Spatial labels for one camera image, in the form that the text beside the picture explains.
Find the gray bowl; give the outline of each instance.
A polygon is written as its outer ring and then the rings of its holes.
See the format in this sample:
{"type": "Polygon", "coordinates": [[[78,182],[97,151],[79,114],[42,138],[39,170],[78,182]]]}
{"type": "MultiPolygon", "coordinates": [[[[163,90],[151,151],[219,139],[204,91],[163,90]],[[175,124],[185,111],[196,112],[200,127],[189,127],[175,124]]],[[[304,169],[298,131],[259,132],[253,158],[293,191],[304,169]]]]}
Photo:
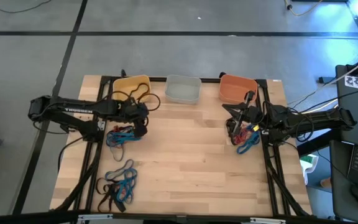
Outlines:
{"type": "Polygon", "coordinates": [[[181,75],[169,75],[165,83],[167,100],[189,105],[197,104],[200,99],[201,79],[181,75]]]}

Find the yellow bowl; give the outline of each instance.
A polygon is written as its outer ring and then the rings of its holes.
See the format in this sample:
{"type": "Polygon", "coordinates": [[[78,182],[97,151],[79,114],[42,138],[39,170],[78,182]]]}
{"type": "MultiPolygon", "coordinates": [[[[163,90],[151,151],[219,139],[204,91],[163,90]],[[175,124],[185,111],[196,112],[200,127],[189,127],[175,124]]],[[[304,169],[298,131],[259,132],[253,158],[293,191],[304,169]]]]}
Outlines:
{"type": "MultiPolygon", "coordinates": [[[[137,75],[134,77],[120,78],[114,81],[114,83],[112,83],[112,90],[123,91],[128,95],[130,95],[132,92],[131,97],[135,98],[135,100],[138,100],[138,98],[144,93],[151,92],[150,79],[147,75],[137,75]]],[[[122,93],[113,93],[112,98],[114,100],[126,100],[128,97],[122,93]]],[[[146,102],[148,99],[149,95],[144,96],[140,99],[140,102],[146,102]]]]}

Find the white label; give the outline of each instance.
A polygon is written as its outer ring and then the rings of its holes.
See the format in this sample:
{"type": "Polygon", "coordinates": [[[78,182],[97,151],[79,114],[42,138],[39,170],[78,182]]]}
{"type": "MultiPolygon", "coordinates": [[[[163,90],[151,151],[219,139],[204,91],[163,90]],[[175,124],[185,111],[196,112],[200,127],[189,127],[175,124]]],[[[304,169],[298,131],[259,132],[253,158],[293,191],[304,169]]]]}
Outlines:
{"type": "Polygon", "coordinates": [[[358,77],[345,75],[345,86],[358,88],[358,77]]]}
{"type": "Polygon", "coordinates": [[[82,109],[71,109],[71,108],[65,108],[68,112],[76,112],[76,113],[92,113],[90,110],[82,110],[82,109]]]}

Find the metal clamp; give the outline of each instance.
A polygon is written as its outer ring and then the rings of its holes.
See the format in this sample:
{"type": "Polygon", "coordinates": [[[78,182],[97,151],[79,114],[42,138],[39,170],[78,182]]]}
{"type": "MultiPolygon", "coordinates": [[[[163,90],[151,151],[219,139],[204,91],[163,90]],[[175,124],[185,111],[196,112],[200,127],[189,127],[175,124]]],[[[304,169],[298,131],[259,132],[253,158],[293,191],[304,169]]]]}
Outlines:
{"type": "Polygon", "coordinates": [[[285,224],[285,220],[277,220],[272,218],[252,218],[251,223],[260,223],[260,224],[285,224]]]}
{"type": "Polygon", "coordinates": [[[112,219],[112,214],[79,215],[78,221],[112,219]]]}

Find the white cable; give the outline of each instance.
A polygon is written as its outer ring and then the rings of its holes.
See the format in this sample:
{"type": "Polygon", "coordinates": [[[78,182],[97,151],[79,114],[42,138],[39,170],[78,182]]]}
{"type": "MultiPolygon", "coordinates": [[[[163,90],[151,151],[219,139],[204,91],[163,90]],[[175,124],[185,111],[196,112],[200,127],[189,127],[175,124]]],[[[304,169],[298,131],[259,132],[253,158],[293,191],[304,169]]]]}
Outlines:
{"type": "MultiPolygon", "coordinates": [[[[288,6],[289,6],[290,4],[288,3],[287,0],[284,0],[284,1],[285,1],[285,7],[288,9],[288,6]]],[[[305,15],[306,13],[311,12],[311,11],[312,11],[315,7],[317,7],[322,1],[323,1],[323,0],[320,0],[320,1],[317,2],[313,7],[311,7],[309,10],[307,10],[306,12],[301,13],[301,14],[295,13],[295,12],[292,10],[292,8],[289,8],[289,10],[291,11],[291,13],[292,13],[294,16],[303,16],[303,15],[305,15]]]]}
{"type": "Polygon", "coordinates": [[[289,102],[288,105],[290,105],[290,104],[292,104],[292,103],[295,103],[295,102],[297,102],[297,101],[300,101],[300,100],[304,99],[305,97],[307,97],[307,96],[309,96],[309,95],[315,94],[317,91],[321,90],[322,88],[324,88],[324,87],[326,87],[326,86],[329,86],[330,84],[333,84],[333,83],[338,82],[339,80],[343,79],[346,75],[351,74],[352,72],[354,72],[354,70],[356,70],[356,69],[358,69],[358,65],[357,65],[356,67],[354,67],[352,70],[348,71],[346,74],[342,75],[341,77],[336,78],[336,79],[334,79],[333,81],[331,81],[331,82],[329,82],[329,83],[323,85],[322,87],[317,88],[317,90],[315,90],[314,92],[309,93],[309,94],[307,94],[307,95],[305,95],[305,96],[302,96],[301,98],[299,98],[299,99],[297,99],[297,100],[294,100],[294,101],[292,101],[292,102],[289,102]]]}
{"type": "Polygon", "coordinates": [[[314,109],[314,110],[311,110],[311,111],[306,111],[306,112],[303,112],[302,114],[312,113],[312,112],[315,112],[315,111],[321,110],[321,109],[323,109],[324,107],[326,107],[326,106],[330,105],[331,103],[334,103],[334,102],[335,102],[335,101],[337,101],[337,100],[338,100],[338,99],[332,100],[332,101],[330,101],[330,102],[326,103],[324,106],[321,106],[321,107],[319,107],[319,108],[317,108],[317,109],[314,109]]]}

